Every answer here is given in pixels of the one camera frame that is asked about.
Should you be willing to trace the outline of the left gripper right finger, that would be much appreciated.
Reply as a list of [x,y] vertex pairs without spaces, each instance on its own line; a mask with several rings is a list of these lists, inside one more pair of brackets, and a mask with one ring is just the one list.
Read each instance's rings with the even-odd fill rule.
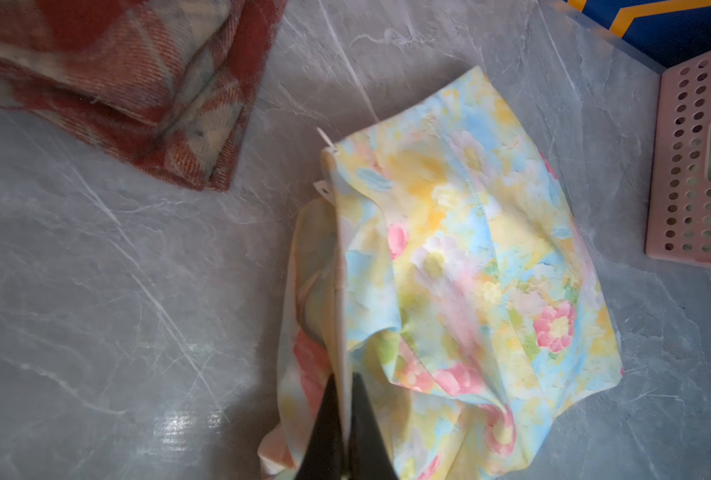
[[353,375],[348,463],[355,480],[397,480],[361,375]]

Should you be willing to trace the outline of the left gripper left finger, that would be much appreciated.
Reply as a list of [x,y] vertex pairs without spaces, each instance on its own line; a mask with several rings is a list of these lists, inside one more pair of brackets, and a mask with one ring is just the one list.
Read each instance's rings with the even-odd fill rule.
[[345,465],[336,380],[330,376],[295,480],[340,480]]

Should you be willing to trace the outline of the floral pastel skirt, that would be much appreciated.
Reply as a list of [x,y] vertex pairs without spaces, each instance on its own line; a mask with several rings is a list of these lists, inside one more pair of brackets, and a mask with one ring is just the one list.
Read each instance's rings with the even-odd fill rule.
[[527,469],[623,364],[561,183],[479,68],[331,144],[300,212],[267,479],[303,463],[331,376],[363,378],[401,479]]

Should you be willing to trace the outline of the pink perforated plastic basket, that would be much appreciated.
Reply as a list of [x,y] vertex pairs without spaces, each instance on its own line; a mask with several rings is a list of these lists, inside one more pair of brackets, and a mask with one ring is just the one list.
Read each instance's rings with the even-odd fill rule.
[[661,76],[645,252],[711,268],[711,51]]

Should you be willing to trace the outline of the red plaid skirt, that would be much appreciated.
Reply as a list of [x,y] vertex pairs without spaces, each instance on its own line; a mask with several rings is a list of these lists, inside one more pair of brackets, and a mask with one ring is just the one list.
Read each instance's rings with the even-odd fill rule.
[[225,191],[286,6],[0,1],[0,107],[145,174]]

